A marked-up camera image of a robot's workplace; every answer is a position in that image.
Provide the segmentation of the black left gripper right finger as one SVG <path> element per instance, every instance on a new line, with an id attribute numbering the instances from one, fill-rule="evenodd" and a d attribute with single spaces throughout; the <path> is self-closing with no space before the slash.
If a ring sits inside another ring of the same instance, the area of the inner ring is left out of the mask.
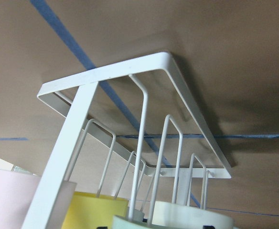
<path id="1" fill-rule="evenodd" d="M 203 225 L 202 229 L 215 229 L 213 225 Z"/>

